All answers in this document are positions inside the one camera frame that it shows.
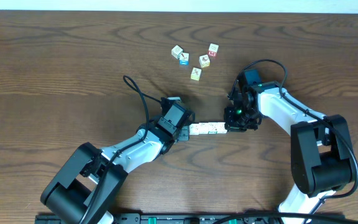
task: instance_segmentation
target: black cable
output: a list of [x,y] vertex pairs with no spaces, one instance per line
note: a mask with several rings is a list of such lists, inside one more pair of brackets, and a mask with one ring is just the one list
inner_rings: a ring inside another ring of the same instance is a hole
[[334,218],[327,215],[317,215],[317,214],[303,214],[303,213],[287,213],[287,212],[247,212],[238,215],[231,215],[225,218],[222,218],[213,224],[222,224],[230,220],[236,220],[239,218],[257,218],[257,217],[267,217],[267,218],[304,218],[325,221],[329,223],[340,223],[340,224],[358,224],[358,221],[349,220],[345,218]]
[[354,184],[353,184],[353,187],[350,189],[350,191],[344,193],[344,194],[340,194],[340,195],[326,195],[326,196],[323,196],[321,197],[321,199],[319,200],[318,204],[312,209],[312,212],[311,214],[313,214],[314,212],[317,211],[317,209],[319,208],[319,206],[325,202],[326,199],[331,199],[331,198],[344,198],[344,197],[348,197],[350,195],[352,195],[357,187],[358,187],[358,163],[357,163],[357,159],[352,151],[352,148],[350,147],[350,145],[346,142],[345,138],[342,136],[341,133],[339,133],[339,131],[337,131],[337,129],[333,128],[330,124],[328,124],[327,122],[325,122],[323,119],[319,118],[318,116],[310,113],[309,110],[306,110],[306,109],[303,109],[301,106],[297,105],[296,103],[292,102],[290,99],[288,99],[286,96],[285,96],[285,93],[283,93],[282,91],[282,88],[284,86],[284,83],[285,81],[287,80],[287,76],[288,76],[288,72],[287,72],[287,68],[285,68],[285,66],[283,64],[281,64],[280,62],[276,61],[276,60],[271,60],[271,59],[261,59],[261,60],[257,60],[257,61],[254,61],[252,63],[250,63],[249,65],[245,66],[243,68],[243,70],[240,72],[240,74],[238,74],[236,80],[234,81],[234,84],[233,84],[233,87],[232,87],[232,90],[231,90],[231,93],[230,93],[230,97],[232,96],[233,94],[233,91],[236,87],[236,84],[238,82],[238,78],[239,76],[241,75],[241,73],[246,70],[247,68],[257,64],[257,63],[260,63],[260,62],[273,62],[273,63],[276,63],[277,65],[279,65],[280,67],[283,68],[284,70],[284,78],[283,78],[283,81],[281,82],[280,86],[278,87],[278,91],[280,93],[280,96],[282,98],[284,98],[284,100],[286,100],[287,102],[289,102],[291,105],[293,105],[295,108],[297,108],[298,110],[302,111],[304,114],[314,118],[315,120],[317,120],[318,122],[320,122],[322,125],[324,125],[326,128],[328,128],[346,147],[346,149],[348,150],[348,153],[351,157],[351,161],[353,162],[354,164],[354,169],[355,169],[355,177],[354,177]]
[[[91,197],[91,200],[89,201],[88,208],[85,210],[85,213],[84,213],[84,215],[82,216],[81,220],[78,222],[78,224],[84,224],[84,221],[85,221],[86,217],[88,216],[90,210],[92,209],[92,207],[93,207],[93,205],[94,205],[94,201],[96,200],[97,195],[99,194],[100,188],[101,188],[101,186],[104,184],[104,180],[106,179],[108,170],[114,165],[114,164],[113,164],[114,160],[115,160],[122,152],[124,152],[126,149],[128,149],[128,148],[130,148],[130,147],[132,147],[132,146],[134,146],[134,145],[136,145],[136,144],[138,144],[138,143],[141,143],[141,142],[144,141],[144,139],[146,138],[147,133],[148,133],[148,131],[149,131],[149,110],[147,109],[147,104],[146,104],[146,101],[145,101],[145,99],[144,99],[144,96],[149,97],[149,98],[152,99],[152,100],[155,100],[155,101],[160,102],[159,100],[157,100],[157,99],[155,99],[155,98],[153,98],[153,97],[151,97],[151,96],[148,96],[148,95],[146,95],[146,94],[143,94],[143,93],[141,92],[141,90],[139,89],[139,87],[136,85],[135,81],[134,81],[131,77],[128,77],[128,76],[124,75],[122,78],[124,79],[124,82],[125,82],[129,87],[131,87],[133,90],[135,90],[136,92],[138,92],[140,98],[142,99],[143,106],[144,106],[144,111],[145,111],[145,114],[146,114],[146,127],[145,127],[145,132],[144,132],[143,136],[142,136],[139,140],[137,140],[136,142],[133,142],[133,143],[127,145],[127,146],[124,146],[124,147],[121,148],[121,149],[118,149],[118,150],[114,153],[114,155],[110,158],[110,161],[107,163],[106,167],[104,168],[104,172],[103,172],[103,174],[102,174],[102,176],[101,176],[101,178],[100,178],[100,180],[99,180],[99,183],[97,184],[97,186],[96,186],[96,188],[95,188],[95,190],[94,190],[94,192],[93,192],[93,195],[92,195],[92,197]],[[129,84],[126,79],[129,79],[129,81],[131,81],[131,83],[135,86],[135,88],[134,88],[131,84]]]
[[[127,86],[129,86],[131,89],[137,91],[138,88],[134,88],[131,84],[129,84],[129,83],[127,82],[127,80],[125,80],[125,78],[124,78],[124,82],[125,82],[125,84],[126,84]],[[149,99],[152,99],[152,100],[154,100],[154,101],[156,101],[156,102],[158,102],[158,103],[161,103],[160,100],[158,100],[158,99],[156,99],[156,98],[154,98],[154,97],[152,97],[152,96],[149,96],[149,95],[144,94],[144,93],[142,93],[142,95],[145,96],[145,97],[147,97],[147,98],[149,98]]]

